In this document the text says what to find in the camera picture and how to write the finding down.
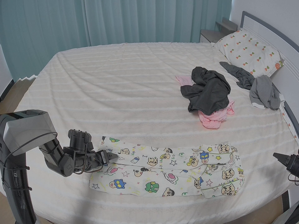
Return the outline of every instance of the pajamas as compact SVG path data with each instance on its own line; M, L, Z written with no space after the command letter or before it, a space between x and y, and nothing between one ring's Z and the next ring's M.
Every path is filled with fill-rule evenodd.
M118 155L90 178L91 189L136 196L236 195L244 183L238 151L230 144L198 149L155 148L103 137L99 149Z

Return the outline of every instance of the bed sheet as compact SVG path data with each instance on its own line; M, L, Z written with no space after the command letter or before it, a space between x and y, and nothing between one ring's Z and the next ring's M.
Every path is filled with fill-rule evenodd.
M249 91L219 65L226 58L211 44L124 43L57 53L40 72L16 111L49 112L62 146L69 129L154 147L197 148L229 142L242 159L245 184L234 197L137 197L89 188L91 174L64 178L46 167L38 148L27 153L36 213L57 223L224 223L256 210L292 185L273 152L293 154L296 141L279 110L251 105ZM176 75L196 66L216 70L231 85L235 114L219 129L189 113Z

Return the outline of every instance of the headboard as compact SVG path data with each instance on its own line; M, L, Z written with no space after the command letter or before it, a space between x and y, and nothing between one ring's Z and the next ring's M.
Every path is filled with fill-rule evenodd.
M299 46L270 24L245 11L240 27L279 50L285 59L285 65L270 78L286 99L285 110L299 135Z

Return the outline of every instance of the pink garment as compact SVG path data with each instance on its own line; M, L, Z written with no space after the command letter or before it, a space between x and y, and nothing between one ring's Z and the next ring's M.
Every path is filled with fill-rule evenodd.
M200 110L198 111L199 119L202 122L203 126L209 129L218 129L223 120L226 120L227 115L233 115L235 108L235 101L229 99L229 104L226 108L217 110L211 115L205 115Z
M177 80L183 85L193 85L191 76L176 76Z

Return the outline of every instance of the star print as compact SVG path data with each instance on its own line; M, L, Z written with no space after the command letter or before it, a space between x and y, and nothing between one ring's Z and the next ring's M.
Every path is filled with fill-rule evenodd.
M208 181L206 181L206 183L207 183L207 185L211 186L211 184L212 184L213 182L211 181L211 179L209 179Z
M98 186L98 184L92 184L92 188L99 189L99 186Z
M128 177L128 175L129 175L129 174L127 173L127 171L125 171L125 172L122 173L122 174L123 174L124 177Z
M176 163L176 160L171 160L171 163L170 163L171 165L173 165L173 166L175 166L177 163Z

